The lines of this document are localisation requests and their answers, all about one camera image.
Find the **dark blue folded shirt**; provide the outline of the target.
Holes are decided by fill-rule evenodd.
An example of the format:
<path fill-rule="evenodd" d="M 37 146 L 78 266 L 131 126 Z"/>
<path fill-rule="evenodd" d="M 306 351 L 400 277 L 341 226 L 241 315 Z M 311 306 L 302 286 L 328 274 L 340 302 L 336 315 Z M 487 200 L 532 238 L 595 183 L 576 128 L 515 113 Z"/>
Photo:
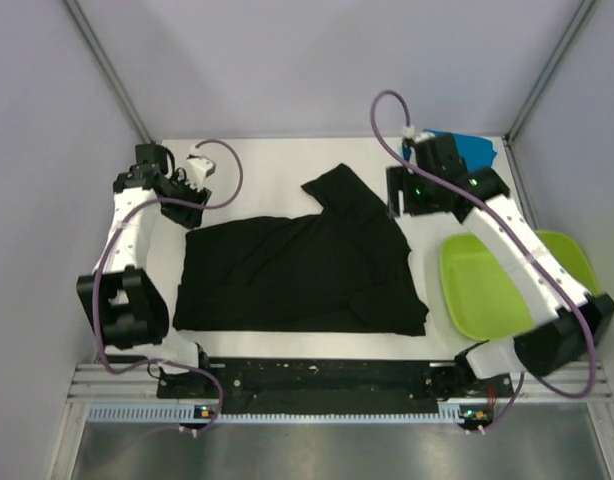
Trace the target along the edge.
<path fill-rule="evenodd" d="M 414 143 L 408 139 L 405 139 L 401 143 L 401 153 L 402 158 L 406 162 L 414 162 L 415 161 L 415 152 L 414 152 Z"/>

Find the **black t shirt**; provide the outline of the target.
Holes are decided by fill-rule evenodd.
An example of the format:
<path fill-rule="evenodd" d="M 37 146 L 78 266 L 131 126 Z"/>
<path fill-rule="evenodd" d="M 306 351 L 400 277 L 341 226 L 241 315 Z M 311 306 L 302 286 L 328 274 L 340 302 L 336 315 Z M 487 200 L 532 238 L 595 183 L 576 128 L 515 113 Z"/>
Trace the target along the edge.
<path fill-rule="evenodd" d="M 174 327 L 424 335 L 411 249 L 382 200 L 345 164 L 302 189 L 320 213 L 187 234 Z"/>

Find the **left aluminium frame post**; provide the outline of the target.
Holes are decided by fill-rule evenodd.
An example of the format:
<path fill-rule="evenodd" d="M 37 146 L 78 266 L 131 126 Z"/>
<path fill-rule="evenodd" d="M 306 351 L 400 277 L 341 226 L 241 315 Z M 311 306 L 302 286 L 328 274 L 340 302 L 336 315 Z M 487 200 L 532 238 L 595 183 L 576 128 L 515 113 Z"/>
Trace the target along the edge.
<path fill-rule="evenodd" d="M 98 35 L 94 31 L 85 11 L 76 0 L 62 0 L 65 8 L 76 30 L 82 38 L 93 61 L 105 80 L 112 97 L 116 101 L 123 116 L 136 133 L 142 143 L 153 142 L 154 138 L 142 120 L 128 90 L 125 88 L 120 76 L 118 75 L 113 63 L 106 53 Z"/>

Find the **top blue folded shirt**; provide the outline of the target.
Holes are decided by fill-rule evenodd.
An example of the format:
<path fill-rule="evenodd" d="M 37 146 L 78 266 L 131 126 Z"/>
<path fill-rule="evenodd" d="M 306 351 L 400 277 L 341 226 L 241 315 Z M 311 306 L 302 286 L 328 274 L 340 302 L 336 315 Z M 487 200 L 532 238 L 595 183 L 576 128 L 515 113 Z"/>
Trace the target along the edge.
<path fill-rule="evenodd" d="M 483 137 L 451 132 L 458 154 L 468 172 L 491 168 L 497 155 L 493 143 Z"/>

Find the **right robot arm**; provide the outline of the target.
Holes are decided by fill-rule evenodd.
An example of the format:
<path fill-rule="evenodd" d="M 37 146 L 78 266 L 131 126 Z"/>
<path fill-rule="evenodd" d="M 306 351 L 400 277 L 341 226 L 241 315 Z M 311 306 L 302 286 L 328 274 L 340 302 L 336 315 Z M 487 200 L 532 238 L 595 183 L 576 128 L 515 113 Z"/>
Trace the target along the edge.
<path fill-rule="evenodd" d="M 399 163 L 387 174 L 391 214 L 451 214 L 494 257 L 531 318 L 525 330 L 458 354 L 456 388 L 474 396 L 500 374 L 543 379 L 582 356 L 596 363 L 614 300 L 593 294 L 564 268 L 527 223 L 498 172 L 468 169 L 453 135 L 411 126 L 403 130 L 401 149 L 389 153 Z"/>

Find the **aluminium frame post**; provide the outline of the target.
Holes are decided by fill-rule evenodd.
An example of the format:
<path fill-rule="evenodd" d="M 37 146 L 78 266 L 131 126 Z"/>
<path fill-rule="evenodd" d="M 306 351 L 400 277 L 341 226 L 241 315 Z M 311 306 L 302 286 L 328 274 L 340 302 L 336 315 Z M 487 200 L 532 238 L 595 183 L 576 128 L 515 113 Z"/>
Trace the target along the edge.
<path fill-rule="evenodd" d="M 113 63 L 106 53 L 98 35 L 94 31 L 85 11 L 76 0 L 62 0 L 65 8 L 76 30 L 82 38 L 93 61 L 105 80 L 112 97 L 116 101 L 123 116 L 136 133 L 142 143 L 153 142 L 154 138 L 142 120 L 128 90 L 125 88 L 120 76 L 118 75 Z"/>
<path fill-rule="evenodd" d="M 576 42 L 577 37 L 583 31 L 594 13 L 597 4 L 598 1 L 596 0 L 583 0 L 579 2 L 579 5 L 577 6 L 572 18 L 567 23 L 563 34 L 560 36 L 545 65 L 541 69 L 537 80 L 531 87 L 531 90 L 524 100 L 514 121 L 512 122 L 511 127 L 505 134 L 505 141 L 509 147 L 513 146 L 525 129 L 533 112 L 539 105 L 545 91 L 557 74 L 559 67 L 567 57 L 569 51 Z"/>

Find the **green plastic basin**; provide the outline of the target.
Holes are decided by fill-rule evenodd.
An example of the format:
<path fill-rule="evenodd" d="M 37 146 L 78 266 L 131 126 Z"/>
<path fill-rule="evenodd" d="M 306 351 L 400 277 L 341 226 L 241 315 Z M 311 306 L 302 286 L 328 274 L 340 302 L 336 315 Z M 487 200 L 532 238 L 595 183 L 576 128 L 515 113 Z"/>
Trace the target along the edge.
<path fill-rule="evenodd" d="M 580 245 L 557 231 L 536 232 L 560 265 L 592 295 L 601 288 Z M 445 303 L 457 330 L 471 340 L 494 341 L 537 324 L 516 284 L 494 255 L 473 234 L 444 240 L 439 270 Z"/>

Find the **right aluminium frame post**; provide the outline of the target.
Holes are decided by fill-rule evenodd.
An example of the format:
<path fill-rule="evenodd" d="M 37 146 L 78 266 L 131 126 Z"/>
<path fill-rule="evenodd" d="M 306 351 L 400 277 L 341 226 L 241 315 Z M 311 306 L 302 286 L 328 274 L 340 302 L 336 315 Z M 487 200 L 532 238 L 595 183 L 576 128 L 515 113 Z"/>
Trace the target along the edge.
<path fill-rule="evenodd" d="M 597 4 L 598 1 L 596 0 L 583 0 L 579 2 L 579 5 L 577 6 L 572 18 L 567 23 L 563 34 L 560 36 L 545 65 L 541 69 L 537 80 L 531 87 L 531 90 L 524 100 L 514 121 L 512 122 L 511 127 L 505 134 L 505 141 L 509 147 L 513 146 L 525 129 L 533 112 L 539 105 L 545 91 L 557 74 L 559 67 L 567 57 L 569 51 L 576 42 L 577 37 L 583 31 L 594 13 Z"/>

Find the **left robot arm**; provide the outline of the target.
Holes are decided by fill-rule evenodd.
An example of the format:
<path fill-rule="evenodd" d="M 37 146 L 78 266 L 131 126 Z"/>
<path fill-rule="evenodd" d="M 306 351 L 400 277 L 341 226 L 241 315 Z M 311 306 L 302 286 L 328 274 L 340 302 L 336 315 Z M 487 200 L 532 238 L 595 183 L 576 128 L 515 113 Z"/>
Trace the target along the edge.
<path fill-rule="evenodd" d="M 76 282 L 99 358 L 110 372 L 124 371 L 112 366 L 112 355 L 135 356 L 135 366 L 155 363 L 179 375 L 181 387 L 196 397 L 213 387 L 207 354 L 174 328 L 147 260 L 157 220 L 186 231 L 200 226 L 211 196 L 204 183 L 215 170 L 215 163 L 196 151 L 178 164 L 163 145 L 136 145 L 134 164 L 112 184 L 113 217 L 103 252 L 93 271 Z"/>

